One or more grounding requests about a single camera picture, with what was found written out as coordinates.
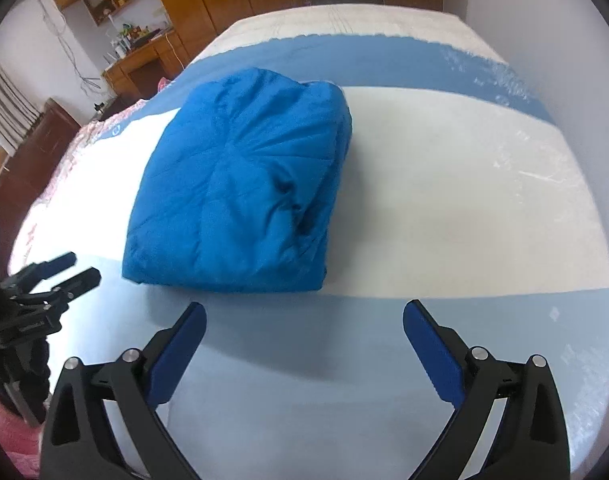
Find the blue puffer jacket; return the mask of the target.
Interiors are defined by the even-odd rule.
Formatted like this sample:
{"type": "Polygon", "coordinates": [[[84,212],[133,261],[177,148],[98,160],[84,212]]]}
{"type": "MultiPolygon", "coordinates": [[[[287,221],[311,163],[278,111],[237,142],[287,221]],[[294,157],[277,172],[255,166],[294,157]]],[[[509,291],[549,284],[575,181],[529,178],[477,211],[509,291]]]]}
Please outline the blue puffer jacket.
{"type": "Polygon", "coordinates": [[[122,274],[203,292],[313,292],[352,136],[343,90],[248,68],[197,86],[132,208],[122,274]]]}

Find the blue and white bed sheet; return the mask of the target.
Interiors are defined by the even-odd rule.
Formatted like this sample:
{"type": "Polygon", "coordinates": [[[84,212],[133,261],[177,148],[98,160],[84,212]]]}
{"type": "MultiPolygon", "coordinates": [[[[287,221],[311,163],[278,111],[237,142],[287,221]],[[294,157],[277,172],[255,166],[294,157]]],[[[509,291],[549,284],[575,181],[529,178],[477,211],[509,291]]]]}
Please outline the blue and white bed sheet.
{"type": "Polygon", "coordinates": [[[75,150],[9,266],[75,252],[100,285],[50,340],[112,360],[193,301],[207,333],[163,423],[206,479],[404,479],[451,414],[402,328],[412,299],[497,358],[549,362],[581,477],[609,439],[609,252],[550,114],[450,14],[312,6],[245,18],[75,150]],[[150,155],[200,84],[248,68],[343,90],[352,136],[313,292],[203,292],[122,274],[150,155]]]}

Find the window with blind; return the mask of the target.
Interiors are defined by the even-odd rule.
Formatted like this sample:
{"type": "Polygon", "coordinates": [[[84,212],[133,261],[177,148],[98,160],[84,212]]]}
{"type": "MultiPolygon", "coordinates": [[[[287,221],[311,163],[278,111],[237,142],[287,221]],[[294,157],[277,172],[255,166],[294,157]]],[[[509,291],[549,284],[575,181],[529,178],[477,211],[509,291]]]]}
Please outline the window with blind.
{"type": "Polygon", "coordinates": [[[41,117],[0,64],[0,152],[16,154],[41,117]]]}

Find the dark brown cabinet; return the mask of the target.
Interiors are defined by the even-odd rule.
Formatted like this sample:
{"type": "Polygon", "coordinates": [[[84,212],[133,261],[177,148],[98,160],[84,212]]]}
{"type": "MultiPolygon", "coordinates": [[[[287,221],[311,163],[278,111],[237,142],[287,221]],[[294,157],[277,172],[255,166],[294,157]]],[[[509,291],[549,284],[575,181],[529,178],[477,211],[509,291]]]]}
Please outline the dark brown cabinet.
{"type": "Polygon", "coordinates": [[[22,222],[45,191],[80,124],[54,99],[0,174],[0,275],[5,278],[22,222]]]}

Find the wooden desk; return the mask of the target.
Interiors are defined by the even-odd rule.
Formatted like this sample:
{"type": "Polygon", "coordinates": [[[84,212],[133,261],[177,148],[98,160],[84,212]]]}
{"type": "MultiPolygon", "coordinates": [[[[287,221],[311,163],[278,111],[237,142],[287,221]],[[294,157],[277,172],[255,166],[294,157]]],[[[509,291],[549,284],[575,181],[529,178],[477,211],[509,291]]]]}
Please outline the wooden desk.
{"type": "Polygon", "coordinates": [[[187,63],[180,36],[169,29],[114,62],[103,71],[103,77],[117,96],[147,100],[158,92],[160,79],[174,79],[187,63]]]}

